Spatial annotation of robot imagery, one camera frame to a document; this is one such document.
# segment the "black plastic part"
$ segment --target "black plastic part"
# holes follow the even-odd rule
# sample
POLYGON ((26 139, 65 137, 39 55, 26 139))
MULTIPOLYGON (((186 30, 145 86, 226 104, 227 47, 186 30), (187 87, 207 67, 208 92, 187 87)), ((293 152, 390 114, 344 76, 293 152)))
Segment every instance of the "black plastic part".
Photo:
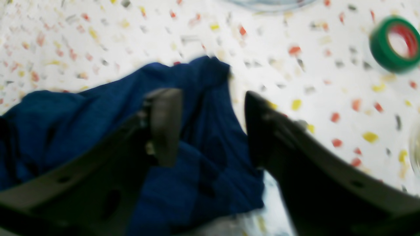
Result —
POLYGON ((250 156, 279 182, 300 236, 412 236, 420 200, 384 185, 329 152, 301 127, 247 92, 250 156))
POLYGON ((149 167, 175 164, 181 98, 179 89, 149 94, 86 154, 0 192, 0 227, 19 236, 123 236, 149 167), (146 153, 148 142, 157 155, 146 153))

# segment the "blue fabric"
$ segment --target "blue fabric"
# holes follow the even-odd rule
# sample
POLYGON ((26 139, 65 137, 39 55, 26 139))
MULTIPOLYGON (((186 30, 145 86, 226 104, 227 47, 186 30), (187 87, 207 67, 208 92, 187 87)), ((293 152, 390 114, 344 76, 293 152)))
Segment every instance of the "blue fabric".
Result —
POLYGON ((184 94, 177 163, 150 170, 127 234, 170 235, 261 208, 263 174, 251 165, 247 136, 232 110, 228 72, 216 58, 202 57, 174 67, 152 63, 78 94, 28 94, 0 118, 0 188, 86 152, 141 109, 146 93, 175 87, 184 94))

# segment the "hole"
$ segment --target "hole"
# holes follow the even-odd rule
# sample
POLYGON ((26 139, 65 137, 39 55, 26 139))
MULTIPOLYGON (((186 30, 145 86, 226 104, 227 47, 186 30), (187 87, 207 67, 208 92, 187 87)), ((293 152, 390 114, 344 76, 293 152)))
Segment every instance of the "hole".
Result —
POLYGON ((358 188, 363 188, 364 187, 364 184, 362 184, 361 182, 356 181, 356 180, 351 181, 351 184, 358 187, 358 188))
POLYGON ((121 191, 116 190, 116 189, 109 191, 105 198, 103 214, 102 214, 101 219, 108 220, 117 210, 120 202, 121 202, 121 191))
POLYGON ((70 176, 64 176, 64 177, 59 178, 59 179, 57 180, 57 182, 58 182, 58 183, 61 183, 61 184, 64 184, 64 183, 67 183, 70 179, 71 179, 71 177, 70 177, 70 176))

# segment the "green tape roll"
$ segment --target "green tape roll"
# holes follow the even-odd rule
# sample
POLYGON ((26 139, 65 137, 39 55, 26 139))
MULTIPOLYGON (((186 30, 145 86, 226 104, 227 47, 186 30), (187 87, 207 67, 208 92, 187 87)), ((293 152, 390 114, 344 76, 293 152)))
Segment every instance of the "green tape roll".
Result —
POLYGON ((404 72, 420 61, 420 35, 408 21, 399 17, 383 20, 370 35, 370 51, 375 60, 391 72, 404 72), (404 41, 405 52, 395 45, 395 40, 404 41))

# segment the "navy blue garment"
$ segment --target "navy blue garment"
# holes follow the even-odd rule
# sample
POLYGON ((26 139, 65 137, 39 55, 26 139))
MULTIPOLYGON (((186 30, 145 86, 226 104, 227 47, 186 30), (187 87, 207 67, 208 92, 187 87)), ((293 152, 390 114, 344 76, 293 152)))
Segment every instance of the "navy blue garment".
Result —
POLYGON ((228 92, 229 66, 202 57, 149 64, 78 94, 33 92, 0 118, 0 189, 28 181, 91 149, 141 109, 146 93, 183 90, 181 142, 174 168, 151 168, 129 236, 170 235, 219 216, 261 208, 262 172, 228 92))

